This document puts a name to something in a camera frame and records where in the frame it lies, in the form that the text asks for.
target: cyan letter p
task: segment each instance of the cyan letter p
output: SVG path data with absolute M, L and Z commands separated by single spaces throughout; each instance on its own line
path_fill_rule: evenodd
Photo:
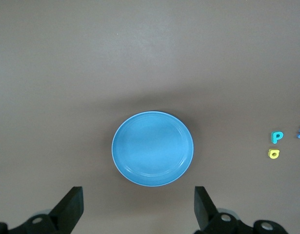
M 277 144 L 278 140 L 281 140 L 283 138 L 284 134 L 283 132 L 272 132 L 271 133 L 271 142 L 274 144 Z

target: plate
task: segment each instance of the plate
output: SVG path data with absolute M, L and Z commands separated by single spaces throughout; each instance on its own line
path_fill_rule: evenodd
M 143 186 L 169 184 L 190 166 L 193 140 L 176 117 L 147 111 L 127 119 L 116 131 L 112 156 L 128 180 Z

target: gray background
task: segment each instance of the gray background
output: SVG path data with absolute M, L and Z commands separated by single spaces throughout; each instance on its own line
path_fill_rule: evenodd
M 177 181 L 116 169 L 129 116 L 192 133 Z M 246 224 L 300 234 L 300 1 L 0 0 L 0 221 L 13 228 L 83 186 L 73 233 L 190 234 L 194 186 Z M 274 146 L 270 133 L 284 132 Z M 270 148 L 280 149 L 270 159 Z

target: silver screw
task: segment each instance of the silver screw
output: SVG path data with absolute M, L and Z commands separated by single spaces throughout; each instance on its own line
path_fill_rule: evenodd
M 38 217 L 38 218 L 35 218 L 35 219 L 32 221 L 32 223 L 33 223 L 33 224 L 36 224 L 36 223 L 39 223 L 39 222 L 41 222 L 41 221 L 42 221 L 42 218 Z
M 270 223 L 267 223 L 267 222 L 263 222 L 263 223 L 261 224 L 261 227 L 264 228 L 265 230 L 268 230 L 268 231 L 273 230 L 273 227 L 271 226 L 271 224 L 270 224 Z
M 231 217 L 230 217 L 229 215 L 227 215 L 227 214 L 223 214 L 223 215 L 221 216 L 221 219 L 222 219 L 223 221 L 225 221 L 225 222 L 230 222 L 230 221 L 231 221 Z

